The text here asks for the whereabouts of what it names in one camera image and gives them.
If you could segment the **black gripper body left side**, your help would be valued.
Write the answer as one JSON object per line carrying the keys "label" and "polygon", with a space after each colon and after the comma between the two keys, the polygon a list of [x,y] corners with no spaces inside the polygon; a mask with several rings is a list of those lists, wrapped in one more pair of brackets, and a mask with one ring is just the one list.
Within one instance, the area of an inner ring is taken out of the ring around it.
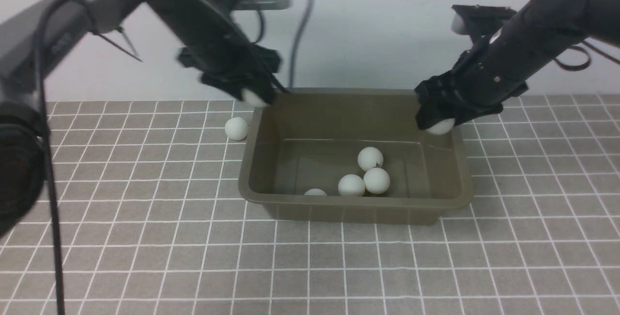
{"label": "black gripper body left side", "polygon": [[242,89],[247,88],[272,105],[277,99],[276,90],[273,87],[277,79],[273,74],[279,72],[282,59],[276,50],[260,45],[254,45],[254,48],[258,54],[257,58],[250,52],[242,53],[240,59],[223,72],[200,68],[198,59],[193,57],[186,47],[180,50],[177,61],[185,68],[199,70],[201,84],[225,92],[240,101],[242,101]]}

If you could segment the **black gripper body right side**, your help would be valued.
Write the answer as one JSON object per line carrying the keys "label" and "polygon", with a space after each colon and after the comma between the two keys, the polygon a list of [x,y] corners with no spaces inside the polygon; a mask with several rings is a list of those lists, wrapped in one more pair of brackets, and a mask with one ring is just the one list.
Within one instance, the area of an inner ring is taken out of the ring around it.
{"label": "black gripper body right side", "polygon": [[499,102],[488,106],[481,105],[463,97],[450,71],[436,75],[422,81],[415,88],[420,104],[416,114],[417,127],[421,131],[431,131],[432,127],[451,119],[454,126],[460,126],[474,119],[500,114],[504,110],[503,102],[527,91],[528,85],[522,81]]}

